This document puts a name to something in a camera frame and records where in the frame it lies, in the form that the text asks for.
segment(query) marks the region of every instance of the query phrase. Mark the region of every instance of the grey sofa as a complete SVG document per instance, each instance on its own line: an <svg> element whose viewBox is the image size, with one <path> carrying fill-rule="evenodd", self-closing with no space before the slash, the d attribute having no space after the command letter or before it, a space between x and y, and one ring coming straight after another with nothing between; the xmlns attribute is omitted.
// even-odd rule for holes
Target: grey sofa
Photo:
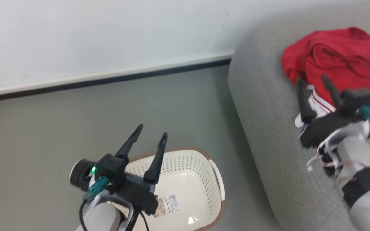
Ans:
<svg viewBox="0 0 370 231"><path fill-rule="evenodd" d="M315 150L301 147L294 85L280 66L284 49L315 30L357 26L370 33L370 3L287 14L256 27L238 47L229 87L276 219L289 231L355 231Z"/></svg>

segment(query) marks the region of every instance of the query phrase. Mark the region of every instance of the baseboard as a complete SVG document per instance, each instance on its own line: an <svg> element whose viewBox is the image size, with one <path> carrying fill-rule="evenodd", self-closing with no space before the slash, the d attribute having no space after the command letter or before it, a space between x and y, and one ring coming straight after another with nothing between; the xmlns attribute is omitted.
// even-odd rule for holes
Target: baseboard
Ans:
<svg viewBox="0 0 370 231"><path fill-rule="evenodd" d="M159 67L146 67L142 69L114 72L97 72L39 83L2 87L0 88L0 100L217 67L229 64L232 54L233 52L229 52L221 56L172 63Z"/></svg>

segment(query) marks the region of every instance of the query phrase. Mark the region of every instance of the basket handle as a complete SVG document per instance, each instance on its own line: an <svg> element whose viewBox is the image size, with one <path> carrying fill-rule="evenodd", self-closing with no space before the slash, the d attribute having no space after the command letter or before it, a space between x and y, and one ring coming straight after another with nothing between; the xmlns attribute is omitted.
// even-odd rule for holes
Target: basket handle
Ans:
<svg viewBox="0 0 370 231"><path fill-rule="evenodd" d="M222 177L221 177L221 173L219 172L219 169L216 166L216 164L215 164L214 161L212 161L210 159L209 162L211 164L211 167L213 169L213 172L216 175L216 179L217 179L217 182L218 182L218 185L219 185L219 190L220 190L220 193L221 193L221 199L222 200L225 200L225 187L224 187L224 182L223 182Z"/></svg>

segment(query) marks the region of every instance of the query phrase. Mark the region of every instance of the sticker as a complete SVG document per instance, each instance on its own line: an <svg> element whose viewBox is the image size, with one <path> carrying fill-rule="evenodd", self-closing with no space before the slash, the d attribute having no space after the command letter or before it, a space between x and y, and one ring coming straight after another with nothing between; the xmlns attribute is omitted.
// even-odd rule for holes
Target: sticker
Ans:
<svg viewBox="0 0 370 231"><path fill-rule="evenodd" d="M156 218L176 214L178 212L181 212L181 208L179 207L176 194L158 198L158 208L155 212Z"/></svg>

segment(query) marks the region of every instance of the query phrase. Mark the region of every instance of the green led light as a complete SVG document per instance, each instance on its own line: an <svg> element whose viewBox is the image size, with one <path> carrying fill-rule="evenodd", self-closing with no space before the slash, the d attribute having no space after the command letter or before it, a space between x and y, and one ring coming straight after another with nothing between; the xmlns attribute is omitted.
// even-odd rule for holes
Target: green led light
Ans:
<svg viewBox="0 0 370 231"><path fill-rule="evenodd" d="M96 170L97 170L97 167L96 166L92 167L91 174L94 174Z"/></svg>

